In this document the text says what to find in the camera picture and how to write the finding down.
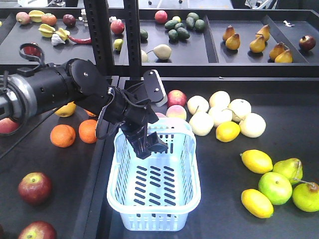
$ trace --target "light blue basket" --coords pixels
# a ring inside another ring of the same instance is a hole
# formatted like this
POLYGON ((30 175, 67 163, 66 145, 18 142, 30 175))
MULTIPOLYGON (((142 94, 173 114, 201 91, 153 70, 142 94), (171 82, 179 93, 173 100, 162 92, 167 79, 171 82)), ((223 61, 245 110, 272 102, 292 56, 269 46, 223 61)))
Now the light blue basket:
POLYGON ((149 124, 167 143, 166 152, 136 157, 119 131, 107 188, 111 207, 131 231, 179 231, 200 201, 196 140, 190 125, 178 118, 149 124))

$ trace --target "avocado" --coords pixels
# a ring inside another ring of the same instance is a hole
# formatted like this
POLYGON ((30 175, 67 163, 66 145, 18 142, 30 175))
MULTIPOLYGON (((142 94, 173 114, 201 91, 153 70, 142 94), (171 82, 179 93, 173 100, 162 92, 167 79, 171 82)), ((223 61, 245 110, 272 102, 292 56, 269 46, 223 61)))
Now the avocado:
POLYGON ((169 20, 167 23, 165 23, 164 27, 167 30, 172 30, 174 29, 175 25, 178 23, 177 20, 169 20))
POLYGON ((179 39, 185 40, 189 38, 189 32, 185 28, 178 28, 177 30, 179 39))
POLYGON ((178 24, 176 24, 175 25, 175 30, 177 30, 178 28, 180 28, 180 27, 182 27, 182 28, 185 28, 185 25, 184 25, 184 23, 178 23, 178 24))
POLYGON ((190 12, 187 17, 192 17, 195 21, 197 21, 199 19, 199 16, 197 13, 194 12, 190 12))
POLYGON ((178 32, 175 29, 169 30, 168 37, 171 41, 178 41, 178 32))
POLYGON ((146 41, 149 37, 149 34, 146 30, 140 29, 141 41, 146 41))
POLYGON ((199 19, 195 22, 194 28, 196 31, 202 32, 202 31, 204 31, 205 26, 206 26, 205 22, 203 20, 199 19))
POLYGON ((186 28, 187 29, 193 29, 195 25, 195 20, 191 16, 186 18, 186 28))

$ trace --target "yellow pear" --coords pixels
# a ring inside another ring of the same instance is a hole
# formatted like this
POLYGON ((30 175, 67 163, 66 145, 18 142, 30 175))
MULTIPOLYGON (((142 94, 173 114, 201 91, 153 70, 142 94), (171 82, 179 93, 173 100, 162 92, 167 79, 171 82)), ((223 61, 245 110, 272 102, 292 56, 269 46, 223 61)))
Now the yellow pear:
POLYGON ((293 54, 291 50, 289 49, 281 53, 275 59, 276 63, 292 63, 292 61, 293 61, 293 54))
POLYGON ((275 45, 275 47, 269 52, 269 58, 273 61, 279 56, 281 53, 285 51, 285 45, 283 42, 279 42, 275 45))
POLYGON ((265 37, 263 35, 259 35, 259 37, 255 40, 253 40, 249 44, 249 49, 254 53, 260 53, 265 50, 265 37))
POLYGON ((226 41, 229 37, 235 34, 235 29, 232 27, 232 25, 229 25, 226 28, 225 33, 223 34, 223 41, 226 41))
POLYGON ((228 49, 230 50, 237 50, 240 46, 240 38, 239 38, 239 34, 235 33, 234 35, 232 35, 231 37, 229 37, 226 42, 225 45, 228 49))
POLYGON ((264 36, 265 41, 268 41, 270 38, 270 26, 264 25, 262 28, 260 28, 260 30, 256 33, 256 38, 258 38, 260 34, 264 36))
POLYGON ((74 102, 70 102, 61 108, 59 108, 56 112, 54 112, 57 116, 60 117, 69 117, 74 114, 76 109, 76 104, 74 102))

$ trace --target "orange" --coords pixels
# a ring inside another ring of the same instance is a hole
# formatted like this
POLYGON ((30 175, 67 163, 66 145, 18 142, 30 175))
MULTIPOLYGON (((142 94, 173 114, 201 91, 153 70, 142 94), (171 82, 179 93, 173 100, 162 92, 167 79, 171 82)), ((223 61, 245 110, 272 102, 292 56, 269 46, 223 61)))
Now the orange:
POLYGON ((87 119, 83 121, 79 126, 80 139, 85 143, 95 143, 95 128, 97 121, 95 119, 87 119))
POLYGON ((88 114, 88 116, 90 116, 90 117, 96 117, 97 115, 96 114, 94 114, 94 113, 92 113, 92 112, 89 112, 89 111, 87 111, 86 109, 84 109, 84 111, 88 114))
POLYGON ((75 141, 75 129, 67 124, 58 124, 52 129, 50 140, 55 146, 69 147, 75 141))

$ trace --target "red chili pepper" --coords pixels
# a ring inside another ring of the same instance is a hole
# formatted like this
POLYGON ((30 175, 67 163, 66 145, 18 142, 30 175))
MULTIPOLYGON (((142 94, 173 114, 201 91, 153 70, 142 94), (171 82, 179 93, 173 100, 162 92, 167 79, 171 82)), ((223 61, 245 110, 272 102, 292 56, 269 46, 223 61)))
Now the red chili pepper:
POLYGON ((75 42, 75 43, 79 43, 79 44, 90 44, 92 41, 91 41, 91 38, 87 38, 87 39, 77 39, 77 38, 74 38, 72 36, 68 36, 68 38, 75 42))

